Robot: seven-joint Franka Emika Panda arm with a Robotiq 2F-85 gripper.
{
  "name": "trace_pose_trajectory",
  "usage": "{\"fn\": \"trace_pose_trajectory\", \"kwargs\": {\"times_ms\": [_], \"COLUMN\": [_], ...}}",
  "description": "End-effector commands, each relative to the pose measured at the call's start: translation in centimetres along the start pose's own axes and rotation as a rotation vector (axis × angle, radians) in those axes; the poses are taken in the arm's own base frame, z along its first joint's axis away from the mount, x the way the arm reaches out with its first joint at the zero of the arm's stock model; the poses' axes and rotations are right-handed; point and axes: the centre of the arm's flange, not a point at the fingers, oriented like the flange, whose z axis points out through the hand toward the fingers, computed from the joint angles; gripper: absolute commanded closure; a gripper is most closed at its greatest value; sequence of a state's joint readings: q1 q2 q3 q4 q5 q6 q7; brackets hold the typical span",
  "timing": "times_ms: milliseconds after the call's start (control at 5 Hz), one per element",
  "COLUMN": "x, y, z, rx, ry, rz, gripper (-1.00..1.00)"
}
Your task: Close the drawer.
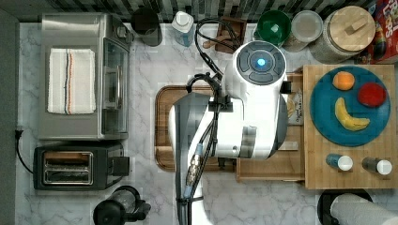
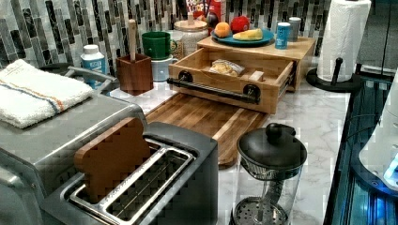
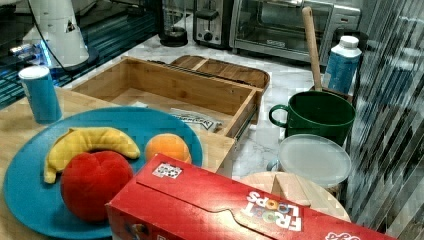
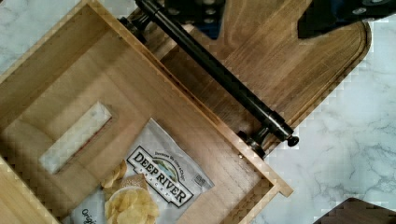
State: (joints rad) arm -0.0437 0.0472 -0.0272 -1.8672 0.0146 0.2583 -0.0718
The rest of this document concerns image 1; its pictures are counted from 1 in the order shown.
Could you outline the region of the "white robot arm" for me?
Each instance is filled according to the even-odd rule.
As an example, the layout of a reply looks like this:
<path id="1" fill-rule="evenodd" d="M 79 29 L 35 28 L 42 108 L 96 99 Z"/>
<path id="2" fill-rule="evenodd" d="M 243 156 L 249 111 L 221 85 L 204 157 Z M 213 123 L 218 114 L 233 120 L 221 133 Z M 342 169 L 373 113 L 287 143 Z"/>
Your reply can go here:
<path id="1" fill-rule="evenodd" d="M 210 225 L 201 188 L 208 158 L 267 159 L 281 147 L 289 88 L 283 53 L 262 40 L 239 47 L 222 75 L 188 81 L 168 118 L 179 225 Z"/>

